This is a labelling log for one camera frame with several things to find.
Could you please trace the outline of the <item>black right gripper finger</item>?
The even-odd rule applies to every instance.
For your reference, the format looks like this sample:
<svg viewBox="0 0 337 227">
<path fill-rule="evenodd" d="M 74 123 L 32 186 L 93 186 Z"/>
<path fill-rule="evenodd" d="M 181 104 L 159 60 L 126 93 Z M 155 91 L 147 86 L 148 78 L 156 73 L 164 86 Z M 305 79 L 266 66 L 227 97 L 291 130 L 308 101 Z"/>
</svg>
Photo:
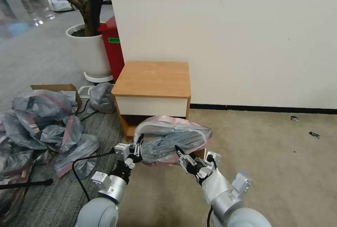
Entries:
<svg viewBox="0 0 337 227">
<path fill-rule="evenodd" d="M 192 159 L 192 163 L 190 165 L 193 169 L 200 170 L 203 167 L 207 167 L 207 164 L 202 158 L 197 157 L 195 154 L 189 154 L 188 156 Z"/>
<path fill-rule="evenodd" d="M 197 163 L 188 154 L 186 154 L 178 145 L 175 145 L 176 153 L 179 156 L 179 164 L 184 169 L 186 173 L 196 175 L 197 174 Z"/>
</svg>

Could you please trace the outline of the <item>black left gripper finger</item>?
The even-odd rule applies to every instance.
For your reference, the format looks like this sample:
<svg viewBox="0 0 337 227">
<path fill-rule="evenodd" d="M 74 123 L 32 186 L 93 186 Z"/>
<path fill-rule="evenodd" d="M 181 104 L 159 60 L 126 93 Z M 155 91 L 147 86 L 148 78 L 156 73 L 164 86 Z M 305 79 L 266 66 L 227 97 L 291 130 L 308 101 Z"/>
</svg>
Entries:
<svg viewBox="0 0 337 227">
<path fill-rule="evenodd" d="M 129 144 L 129 152 L 130 152 L 130 155 L 138 157 L 138 136 L 137 135 L 133 137 L 132 142 Z"/>
<path fill-rule="evenodd" d="M 144 134 L 141 134 L 136 143 L 136 158 L 137 159 L 142 159 L 141 151 L 142 151 L 143 141 L 144 141 Z"/>
</svg>

